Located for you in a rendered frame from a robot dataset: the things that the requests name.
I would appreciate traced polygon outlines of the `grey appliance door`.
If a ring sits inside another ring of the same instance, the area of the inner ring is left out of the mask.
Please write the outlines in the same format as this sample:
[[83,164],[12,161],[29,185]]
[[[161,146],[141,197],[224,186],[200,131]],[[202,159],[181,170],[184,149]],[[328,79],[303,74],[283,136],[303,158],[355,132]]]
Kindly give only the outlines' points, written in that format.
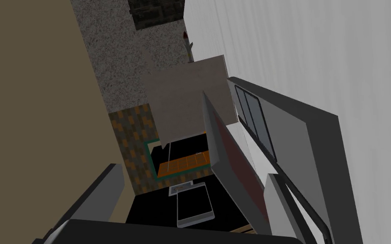
[[211,169],[253,230],[270,236],[264,186],[205,92],[201,97]]

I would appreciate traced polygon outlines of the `dark wall picture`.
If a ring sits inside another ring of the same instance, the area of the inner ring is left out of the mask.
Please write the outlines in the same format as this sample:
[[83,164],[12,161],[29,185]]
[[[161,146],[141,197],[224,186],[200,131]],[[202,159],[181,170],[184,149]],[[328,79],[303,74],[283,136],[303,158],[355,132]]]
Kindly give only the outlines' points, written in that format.
[[183,19],[185,0],[127,0],[136,30]]

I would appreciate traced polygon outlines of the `small grey flat box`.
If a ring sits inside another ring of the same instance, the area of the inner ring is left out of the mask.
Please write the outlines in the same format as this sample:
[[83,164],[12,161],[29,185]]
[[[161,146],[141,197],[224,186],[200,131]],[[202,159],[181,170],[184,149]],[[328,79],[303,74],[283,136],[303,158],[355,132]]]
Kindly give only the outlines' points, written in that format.
[[192,187],[192,185],[193,185],[192,180],[187,181],[187,182],[183,182],[183,183],[180,183],[177,185],[173,185],[169,188],[168,196],[176,195],[179,191],[183,191],[187,188],[190,188],[190,187]]

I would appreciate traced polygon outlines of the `dark grey appliance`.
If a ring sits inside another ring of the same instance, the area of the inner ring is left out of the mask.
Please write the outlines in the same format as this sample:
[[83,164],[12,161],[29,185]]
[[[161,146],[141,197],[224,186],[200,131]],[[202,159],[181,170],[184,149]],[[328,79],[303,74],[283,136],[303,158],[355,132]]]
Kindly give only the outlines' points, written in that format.
[[334,244],[363,244],[338,116],[237,77],[238,118],[328,226]]

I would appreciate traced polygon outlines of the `orange patterned rug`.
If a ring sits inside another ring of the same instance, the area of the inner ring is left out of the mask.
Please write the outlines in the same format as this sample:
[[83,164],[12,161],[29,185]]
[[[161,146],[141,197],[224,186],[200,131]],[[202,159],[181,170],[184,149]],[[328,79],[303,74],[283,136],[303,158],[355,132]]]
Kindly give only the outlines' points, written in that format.
[[112,112],[109,119],[135,195],[213,174],[207,165],[173,176],[157,178],[147,146],[148,143],[159,140],[149,104]]

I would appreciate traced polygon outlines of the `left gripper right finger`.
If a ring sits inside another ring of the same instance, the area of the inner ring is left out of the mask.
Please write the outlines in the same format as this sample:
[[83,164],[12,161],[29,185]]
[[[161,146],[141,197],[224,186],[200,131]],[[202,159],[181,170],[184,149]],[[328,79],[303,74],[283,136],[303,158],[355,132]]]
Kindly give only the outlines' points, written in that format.
[[276,174],[266,177],[264,199],[272,235],[298,239],[302,244],[315,244],[311,231],[301,230],[276,180]]

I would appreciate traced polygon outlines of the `beige cabinet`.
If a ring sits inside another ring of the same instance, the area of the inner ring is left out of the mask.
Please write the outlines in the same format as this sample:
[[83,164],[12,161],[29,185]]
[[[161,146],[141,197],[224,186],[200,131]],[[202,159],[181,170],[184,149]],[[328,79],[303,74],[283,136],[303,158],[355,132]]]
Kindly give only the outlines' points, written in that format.
[[226,125],[237,122],[223,55],[144,74],[161,145],[205,132],[202,94]]

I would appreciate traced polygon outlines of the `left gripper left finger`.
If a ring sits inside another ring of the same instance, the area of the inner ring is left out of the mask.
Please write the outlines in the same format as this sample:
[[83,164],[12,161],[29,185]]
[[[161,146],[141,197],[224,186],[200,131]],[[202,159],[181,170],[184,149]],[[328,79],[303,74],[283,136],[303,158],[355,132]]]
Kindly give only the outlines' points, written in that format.
[[122,164],[109,164],[48,231],[49,238],[69,219],[108,221],[125,186]]

